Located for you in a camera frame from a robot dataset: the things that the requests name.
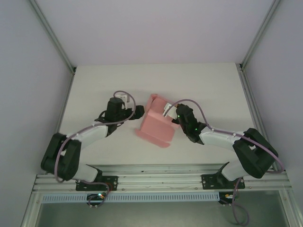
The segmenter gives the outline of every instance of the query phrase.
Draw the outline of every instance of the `enclosure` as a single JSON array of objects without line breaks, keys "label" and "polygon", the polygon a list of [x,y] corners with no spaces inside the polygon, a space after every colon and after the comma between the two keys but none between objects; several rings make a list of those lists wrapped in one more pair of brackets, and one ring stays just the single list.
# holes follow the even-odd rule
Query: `enclosure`
[{"label": "enclosure", "polygon": [[93,192],[41,170],[54,133],[90,125],[125,90],[138,105],[151,94],[193,99],[219,129],[256,128],[285,171],[245,176],[237,202],[249,226],[302,226],[302,9],[299,0],[5,1],[1,224],[235,225],[232,209],[218,203],[226,190],[203,189],[201,175],[237,155],[192,143],[181,129],[160,148],[136,136],[142,119],[127,121],[81,151],[82,163],[118,176],[98,209],[86,204]]}]

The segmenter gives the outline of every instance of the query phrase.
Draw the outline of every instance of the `black mounting bracket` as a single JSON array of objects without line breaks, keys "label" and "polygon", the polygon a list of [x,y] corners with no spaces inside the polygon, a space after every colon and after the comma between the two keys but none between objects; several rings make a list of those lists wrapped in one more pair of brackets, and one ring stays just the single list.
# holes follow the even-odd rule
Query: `black mounting bracket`
[{"label": "black mounting bracket", "polygon": [[[103,176],[102,171],[95,168],[98,173],[94,182],[106,183],[110,191],[117,191],[118,176]],[[76,191],[89,192],[89,191],[106,191],[107,187],[102,184],[88,184],[82,181],[76,182]]]},{"label": "black mounting bracket", "polygon": [[[215,174],[201,175],[203,189],[234,189],[238,179],[235,179],[234,181],[228,181],[222,174],[222,170],[228,163],[225,163]],[[239,182],[238,188],[245,188],[243,179]]]}]

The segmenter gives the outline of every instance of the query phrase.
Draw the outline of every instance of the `robotic arm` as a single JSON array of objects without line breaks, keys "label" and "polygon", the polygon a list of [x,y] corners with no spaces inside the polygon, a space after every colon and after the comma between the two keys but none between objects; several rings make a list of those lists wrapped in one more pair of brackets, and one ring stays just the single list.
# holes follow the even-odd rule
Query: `robotic arm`
[{"label": "robotic arm", "polygon": [[278,157],[276,150],[256,129],[249,128],[245,132],[229,132],[229,134],[220,133],[222,130],[210,129],[205,123],[198,122],[193,109],[183,104],[177,106],[176,114],[178,117],[174,122],[180,124],[190,141],[226,148],[235,151],[238,157],[238,160],[224,164],[216,174],[202,175],[205,189],[232,189],[238,178],[247,175],[261,178],[274,163],[275,159],[265,150],[237,135],[250,138]]},{"label": "robotic arm", "polygon": [[[65,181],[75,179],[78,181],[90,183],[105,183],[106,180],[110,180],[110,177],[104,177],[102,175],[101,170],[83,163],[79,163],[80,152],[91,143],[111,135],[119,126],[121,126],[121,124],[123,124],[102,125],[100,123],[120,122],[131,116],[133,110],[131,108],[126,109],[123,107],[125,107],[125,103],[121,98],[110,98],[107,104],[107,109],[103,111],[100,116],[92,123],[92,126],[89,126],[89,129],[85,130],[84,132],[76,134],[66,143],[63,148],[65,154],[64,156],[60,155],[57,165],[57,175],[60,178]],[[129,120],[139,119],[143,115],[144,107],[142,105],[137,105],[134,115]],[[61,133],[56,133],[53,135],[41,162],[41,168],[43,170],[54,174],[56,159],[60,147],[69,136],[70,135],[63,135]],[[85,185],[83,182],[80,182],[80,184],[77,184],[77,186],[85,188],[85,191],[90,191],[89,188],[96,190],[96,188],[100,189],[103,187],[103,185],[97,184]]]}]

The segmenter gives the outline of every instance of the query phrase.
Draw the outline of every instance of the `pink cardboard box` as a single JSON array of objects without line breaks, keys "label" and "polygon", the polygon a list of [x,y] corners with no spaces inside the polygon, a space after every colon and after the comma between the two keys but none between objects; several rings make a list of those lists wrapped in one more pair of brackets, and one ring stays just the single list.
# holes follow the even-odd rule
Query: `pink cardboard box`
[{"label": "pink cardboard box", "polygon": [[151,94],[145,107],[145,117],[140,129],[135,129],[137,136],[161,148],[170,146],[178,124],[172,123],[172,118],[163,117],[166,103],[173,103],[158,94]]}]

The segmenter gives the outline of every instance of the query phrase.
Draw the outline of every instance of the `white wall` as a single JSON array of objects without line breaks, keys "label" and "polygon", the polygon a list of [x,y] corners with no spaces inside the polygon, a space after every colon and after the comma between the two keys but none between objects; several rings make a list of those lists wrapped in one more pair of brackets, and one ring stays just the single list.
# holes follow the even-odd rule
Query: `white wall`
[{"label": "white wall", "polygon": [[74,65],[240,63],[273,0],[37,0]]},{"label": "white wall", "polygon": [[283,1],[247,67],[270,142],[303,210],[303,1]]},{"label": "white wall", "polygon": [[0,7],[0,226],[21,224],[71,79],[27,1]]}]

